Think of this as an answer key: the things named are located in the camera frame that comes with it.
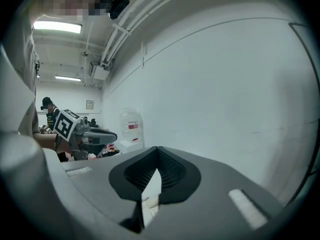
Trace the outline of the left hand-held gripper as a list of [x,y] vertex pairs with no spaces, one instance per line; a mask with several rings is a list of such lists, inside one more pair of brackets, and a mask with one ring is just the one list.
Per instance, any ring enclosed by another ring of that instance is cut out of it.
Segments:
[[106,145],[118,139],[118,136],[111,131],[90,127],[86,118],[80,117],[69,109],[60,111],[53,129],[68,143],[75,160],[86,160],[88,157],[88,150],[79,147],[77,137],[83,140],[84,144],[89,145]]

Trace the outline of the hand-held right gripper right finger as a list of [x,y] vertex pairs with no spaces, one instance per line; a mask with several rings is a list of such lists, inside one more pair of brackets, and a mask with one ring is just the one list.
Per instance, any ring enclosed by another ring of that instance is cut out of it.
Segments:
[[161,147],[195,165],[201,180],[184,202],[162,204],[143,236],[150,240],[242,240],[253,233],[229,196],[235,189],[268,219],[282,210],[280,202],[267,190],[231,166],[174,148]]

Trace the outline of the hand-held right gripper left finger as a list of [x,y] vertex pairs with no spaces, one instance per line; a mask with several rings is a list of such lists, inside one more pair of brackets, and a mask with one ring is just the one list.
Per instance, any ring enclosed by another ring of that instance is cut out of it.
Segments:
[[152,197],[157,147],[108,158],[68,162],[72,187],[64,204],[90,234],[157,234],[159,217],[146,224],[142,198]]

